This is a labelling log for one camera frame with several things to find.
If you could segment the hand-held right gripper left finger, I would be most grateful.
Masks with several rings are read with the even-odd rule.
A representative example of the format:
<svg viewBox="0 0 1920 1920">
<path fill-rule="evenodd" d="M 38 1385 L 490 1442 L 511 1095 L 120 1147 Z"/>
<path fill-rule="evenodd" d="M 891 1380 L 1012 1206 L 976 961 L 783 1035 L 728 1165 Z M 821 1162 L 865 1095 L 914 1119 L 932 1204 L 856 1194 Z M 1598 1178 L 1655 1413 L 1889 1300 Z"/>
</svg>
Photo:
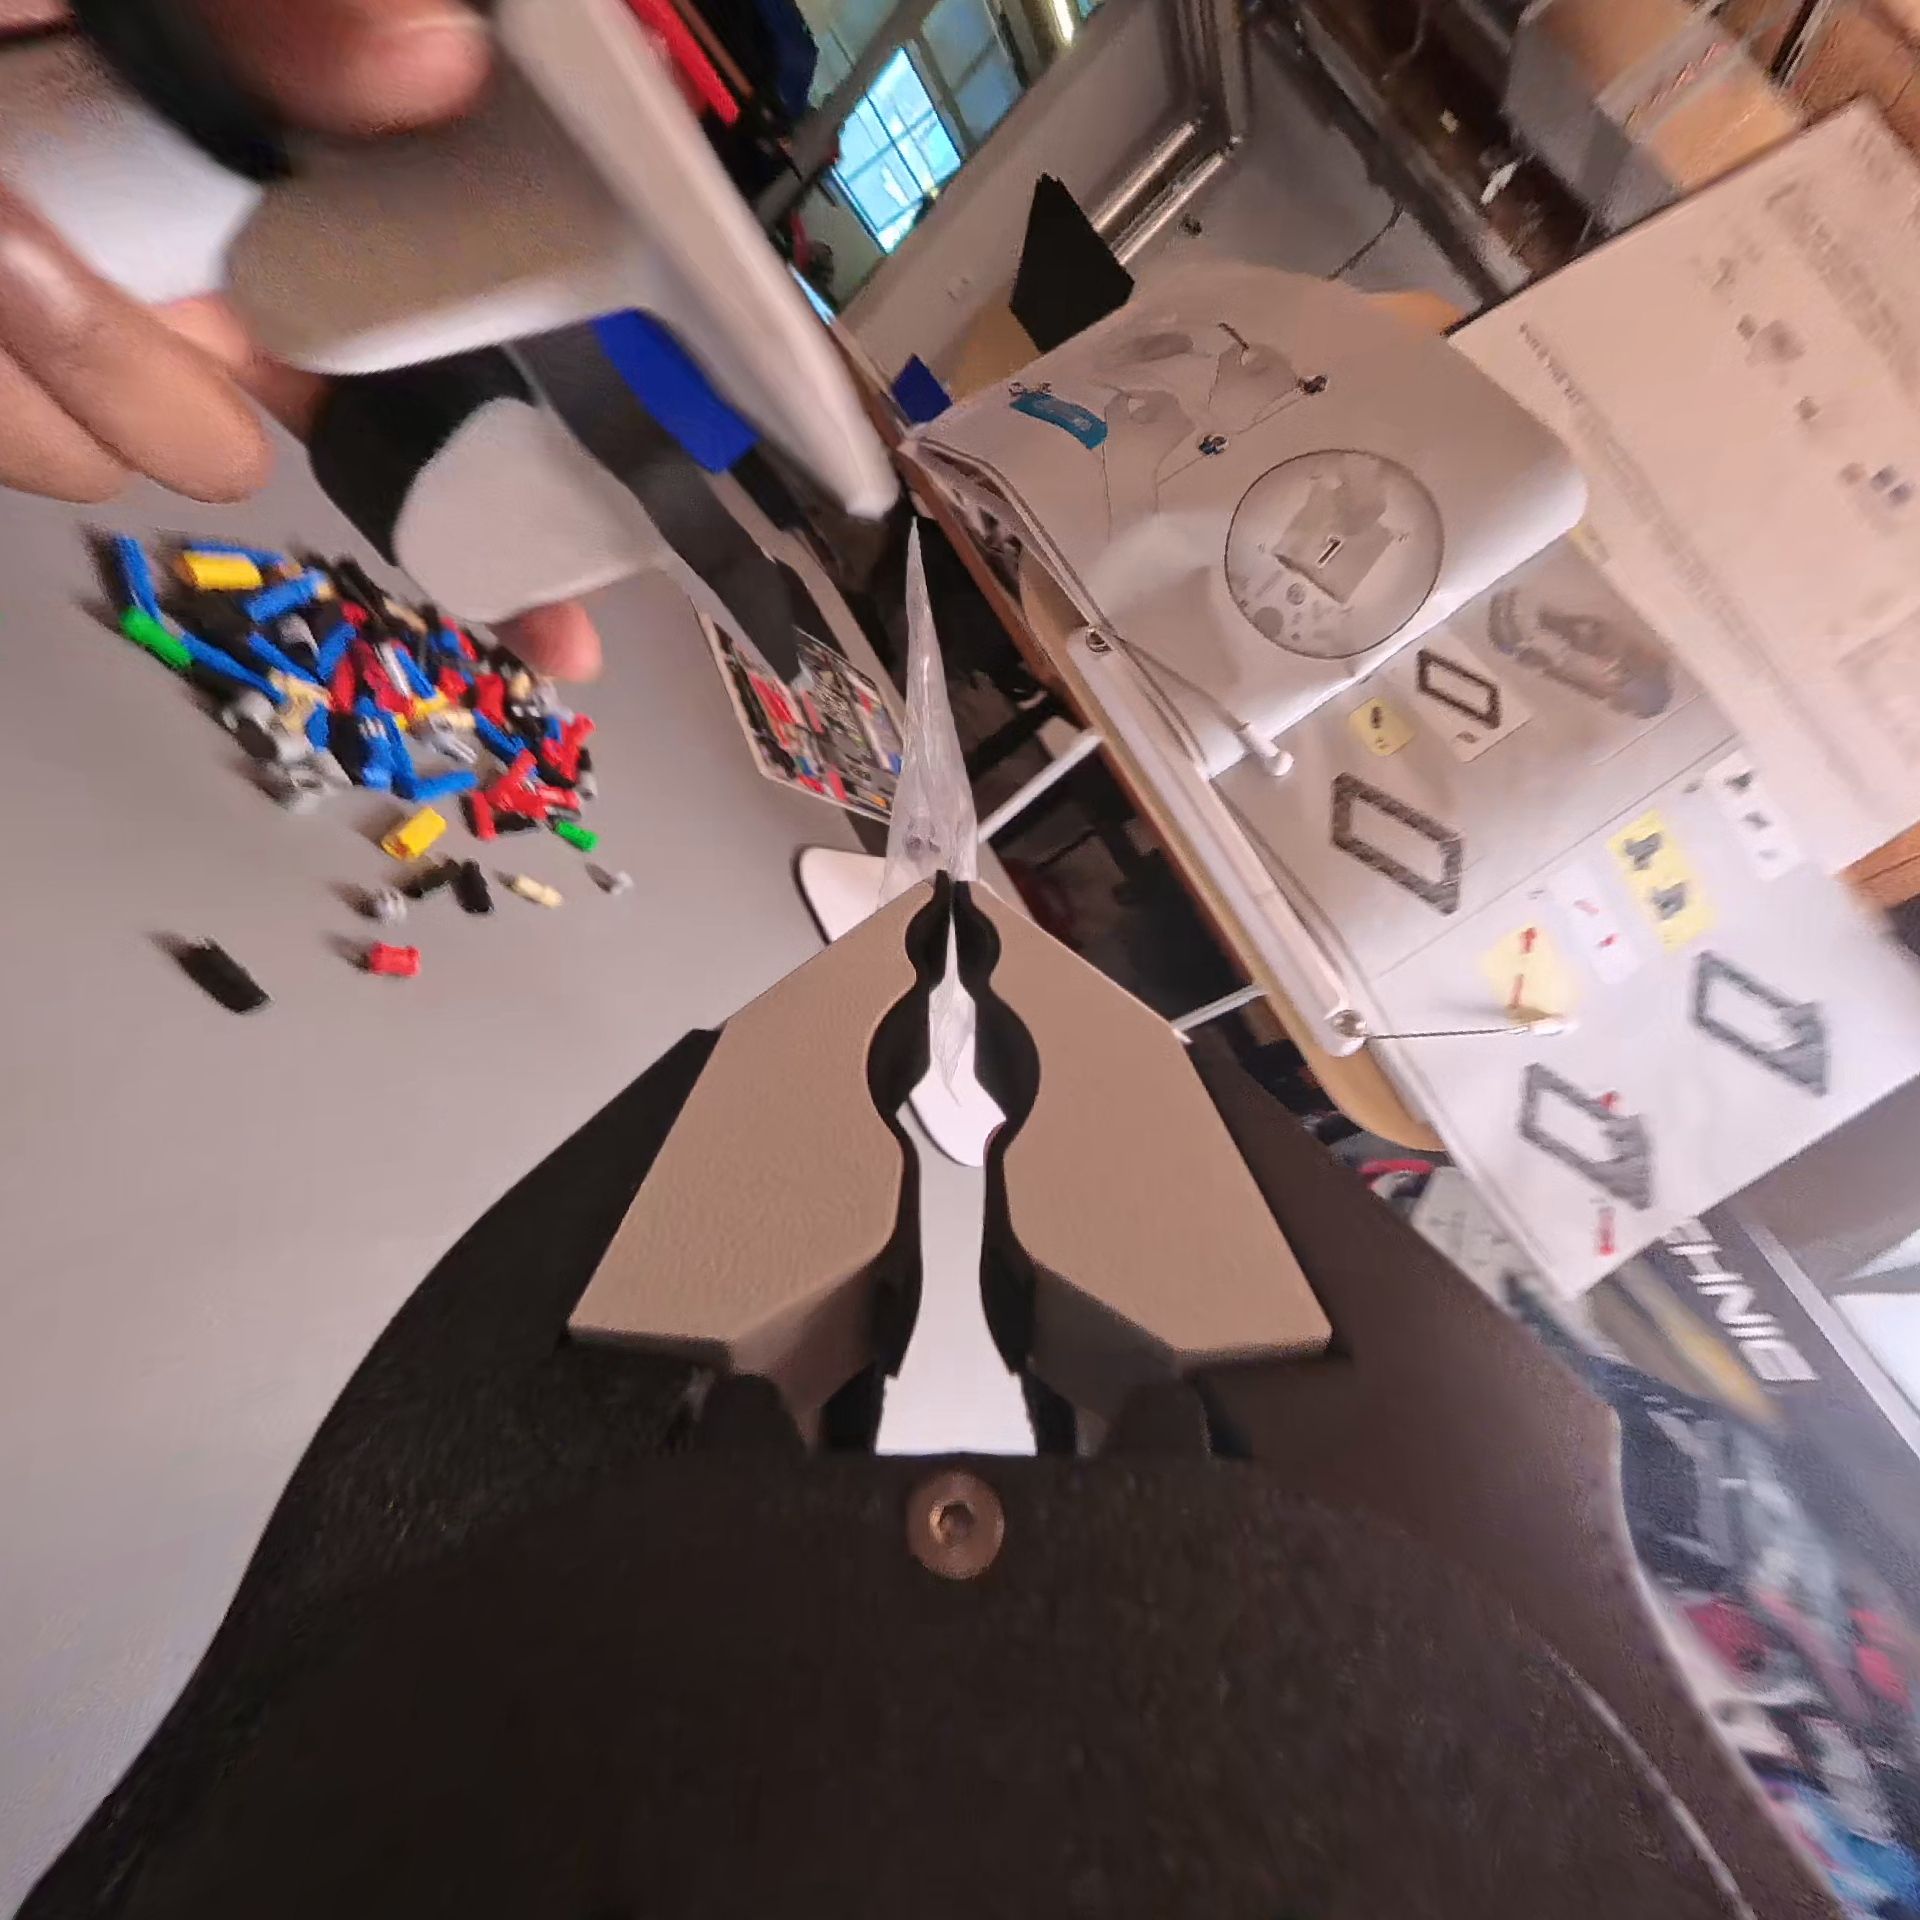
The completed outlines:
<svg viewBox="0 0 1920 1920">
<path fill-rule="evenodd" d="M 922 1299 L 920 1162 L 953 884 L 882 904 L 718 1030 L 579 1300 L 577 1342 L 766 1380 L 869 1451 Z"/>
</svg>

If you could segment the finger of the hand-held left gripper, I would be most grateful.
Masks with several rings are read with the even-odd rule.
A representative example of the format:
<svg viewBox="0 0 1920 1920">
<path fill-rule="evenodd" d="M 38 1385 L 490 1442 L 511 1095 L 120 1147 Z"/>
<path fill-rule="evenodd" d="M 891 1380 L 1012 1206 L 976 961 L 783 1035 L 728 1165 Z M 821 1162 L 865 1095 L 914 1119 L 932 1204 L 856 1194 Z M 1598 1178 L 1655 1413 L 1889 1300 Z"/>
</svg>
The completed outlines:
<svg viewBox="0 0 1920 1920">
<path fill-rule="evenodd" d="M 761 232 L 626 4 L 493 15 L 493 89 L 456 121 L 311 147 L 224 254 L 280 361 L 367 376 L 636 309 L 850 514 L 898 494 L 829 326 Z"/>
<path fill-rule="evenodd" d="M 613 430 L 603 465 L 541 403 L 494 398 L 419 470 L 396 512 L 396 566 L 541 675 L 598 677 L 586 600 L 656 570 L 781 677 L 799 627 L 781 565 L 713 480 L 648 426 Z"/>
</svg>

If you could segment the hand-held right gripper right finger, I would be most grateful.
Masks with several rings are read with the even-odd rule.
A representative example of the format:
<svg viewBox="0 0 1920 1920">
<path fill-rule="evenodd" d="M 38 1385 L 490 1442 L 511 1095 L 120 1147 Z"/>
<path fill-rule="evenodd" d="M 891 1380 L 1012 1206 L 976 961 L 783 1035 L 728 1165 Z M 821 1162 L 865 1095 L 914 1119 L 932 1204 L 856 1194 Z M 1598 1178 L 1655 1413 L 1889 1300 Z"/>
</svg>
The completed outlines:
<svg viewBox="0 0 1920 1920">
<path fill-rule="evenodd" d="M 983 882 L 956 888 L 983 1160 L 979 1296 L 1036 1451 L 1137 1394 L 1334 1357 L 1302 1261 L 1168 1020 Z"/>
</svg>

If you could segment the pile of lego pieces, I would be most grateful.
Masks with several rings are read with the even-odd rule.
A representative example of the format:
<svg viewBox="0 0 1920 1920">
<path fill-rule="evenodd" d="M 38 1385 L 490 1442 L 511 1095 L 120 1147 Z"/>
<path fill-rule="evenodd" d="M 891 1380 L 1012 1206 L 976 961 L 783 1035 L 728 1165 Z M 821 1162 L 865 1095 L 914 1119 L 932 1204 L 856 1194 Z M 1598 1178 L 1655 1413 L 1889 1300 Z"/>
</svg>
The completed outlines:
<svg viewBox="0 0 1920 1920">
<path fill-rule="evenodd" d="M 582 818 L 593 718 L 509 649 L 389 593 L 347 554 L 222 540 L 145 549 L 99 526 L 86 540 L 107 593 L 99 619 L 217 721 L 274 805 L 304 818 L 351 792 L 392 803 L 377 851 L 394 871 L 347 888 L 358 925 L 336 949 L 356 977 L 419 977 L 419 947 L 392 932 L 424 900 L 480 918 L 504 896 L 562 906 L 541 877 L 449 845 L 452 818 L 481 844 L 553 832 L 586 856 L 593 896 L 636 900 L 629 873 L 593 858 L 596 832 Z"/>
</svg>

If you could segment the clear bag of small lego pieces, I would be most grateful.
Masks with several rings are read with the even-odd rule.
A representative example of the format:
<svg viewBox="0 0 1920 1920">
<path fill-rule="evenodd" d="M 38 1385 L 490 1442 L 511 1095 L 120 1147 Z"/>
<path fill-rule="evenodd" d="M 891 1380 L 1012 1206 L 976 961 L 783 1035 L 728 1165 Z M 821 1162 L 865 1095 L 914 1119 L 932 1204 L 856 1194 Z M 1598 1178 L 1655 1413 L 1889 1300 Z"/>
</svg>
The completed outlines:
<svg viewBox="0 0 1920 1920">
<path fill-rule="evenodd" d="M 979 877 L 979 824 L 947 695 L 946 659 L 937 635 L 925 566 L 925 521 L 914 518 L 906 544 L 906 678 L 901 767 L 888 824 L 878 904 L 922 880 Z M 973 1084 L 975 1014 L 947 932 L 938 980 L 928 1008 L 930 1068 L 951 1097 Z"/>
</svg>

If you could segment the lego instruction booklet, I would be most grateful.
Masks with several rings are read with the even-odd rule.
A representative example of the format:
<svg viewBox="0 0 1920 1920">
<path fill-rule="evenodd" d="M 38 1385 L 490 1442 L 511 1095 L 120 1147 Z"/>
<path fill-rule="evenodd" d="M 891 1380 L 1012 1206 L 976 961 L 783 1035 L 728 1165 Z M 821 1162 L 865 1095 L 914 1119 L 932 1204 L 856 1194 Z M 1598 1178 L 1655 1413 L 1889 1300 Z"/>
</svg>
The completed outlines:
<svg viewBox="0 0 1920 1920">
<path fill-rule="evenodd" d="M 1327 1053 L 1581 1293 L 1915 1076 L 1915 158 L 1840 108 L 1453 334 L 1201 259 L 919 431 Z"/>
</svg>

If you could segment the lego set box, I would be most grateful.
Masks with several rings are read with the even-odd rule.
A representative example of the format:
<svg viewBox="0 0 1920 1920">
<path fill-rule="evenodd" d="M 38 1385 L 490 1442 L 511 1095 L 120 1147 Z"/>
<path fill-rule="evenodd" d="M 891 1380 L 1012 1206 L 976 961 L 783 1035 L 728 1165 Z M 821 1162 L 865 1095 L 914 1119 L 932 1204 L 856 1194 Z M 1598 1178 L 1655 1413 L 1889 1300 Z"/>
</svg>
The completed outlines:
<svg viewBox="0 0 1920 1920">
<path fill-rule="evenodd" d="M 1726 1206 L 1560 1299 L 1437 1154 L 1350 1167 L 1620 1431 L 1653 1615 L 1846 1915 L 1915 1915 L 1915 1457 Z"/>
</svg>

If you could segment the person's left hand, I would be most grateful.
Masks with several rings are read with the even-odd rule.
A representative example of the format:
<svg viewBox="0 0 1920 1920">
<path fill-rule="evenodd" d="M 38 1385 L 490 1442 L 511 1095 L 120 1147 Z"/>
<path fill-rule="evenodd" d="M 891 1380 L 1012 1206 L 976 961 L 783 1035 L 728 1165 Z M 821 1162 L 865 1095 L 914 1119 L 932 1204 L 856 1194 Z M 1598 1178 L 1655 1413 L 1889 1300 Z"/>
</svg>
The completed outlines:
<svg viewBox="0 0 1920 1920">
<path fill-rule="evenodd" d="M 240 98 L 301 132 L 418 131 L 477 99 L 490 37 L 465 4 L 199 1 Z M 207 502 L 263 485 L 262 417 L 310 441 L 323 378 L 276 361 L 213 294 L 142 305 L 1 193 L 1 480 L 73 502 L 133 478 Z"/>
</svg>

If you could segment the white book stand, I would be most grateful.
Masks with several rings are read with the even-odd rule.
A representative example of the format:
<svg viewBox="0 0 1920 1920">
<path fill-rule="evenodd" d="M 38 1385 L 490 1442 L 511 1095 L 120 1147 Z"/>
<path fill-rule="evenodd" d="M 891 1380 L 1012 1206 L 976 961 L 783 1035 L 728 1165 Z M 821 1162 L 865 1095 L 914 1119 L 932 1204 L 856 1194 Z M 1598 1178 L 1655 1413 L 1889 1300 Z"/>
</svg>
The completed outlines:
<svg viewBox="0 0 1920 1920">
<path fill-rule="evenodd" d="M 1497 1017 L 1442 1016 L 1437 1029 L 1408 1032 L 1375 1025 L 1331 960 L 1331 935 L 1315 932 L 1283 897 L 1252 832 L 1175 742 L 1174 725 L 1149 698 L 1146 670 L 1121 657 L 1113 635 L 1081 620 L 1069 600 L 1033 565 L 1021 584 L 1021 615 L 1012 613 L 1003 593 L 996 610 L 1038 662 L 1035 670 L 1049 672 L 1059 695 L 1078 713 L 1081 729 L 1058 760 L 980 822 L 980 869 L 986 841 L 1016 824 L 1038 799 L 1049 799 L 1068 773 L 1096 752 L 1246 977 L 1235 994 L 1215 996 L 1174 1020 L 1183 1039 L 1263 998 L 1349 1119 L 1393 1143 L 1439 1149 L 1439 1137 L 1407 1108 L 1380 1066 L 1380 1043 L 1557 1039 L 1573 1030 L 1569 1016 L 1548 1014 L 1526 996 L 1509 998 Z M 882 858 L 877 854 L 799 851 L 799 896 L 829 942 L 877 909 L 880 878 Z M 983 1165 L 1002 1116 L 970 1066 L 956 1068 L 951 1083 L 932 1068 L 914 1089 L 909 1108 L 925 1138 L 947 1160 L 962 1167 Z"/>
</svg>

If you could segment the holographic sticker sheet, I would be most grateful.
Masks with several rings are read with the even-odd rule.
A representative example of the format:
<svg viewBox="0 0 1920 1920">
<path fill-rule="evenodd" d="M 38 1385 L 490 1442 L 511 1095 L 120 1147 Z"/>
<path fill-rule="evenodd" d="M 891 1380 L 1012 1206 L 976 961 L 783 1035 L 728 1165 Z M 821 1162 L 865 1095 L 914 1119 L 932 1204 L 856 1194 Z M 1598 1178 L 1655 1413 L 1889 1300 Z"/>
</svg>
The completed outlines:
<svg viewBox="0 0 1920 1920">
<path fill-rule="evenodd" d="M 698 613 L 718 682 L 761 773 L 877 824 L 893 818 L 904 742 L 891 704 L 834 641 L 795 627 L 783 675 L 751 639 Z"/>
</svg>

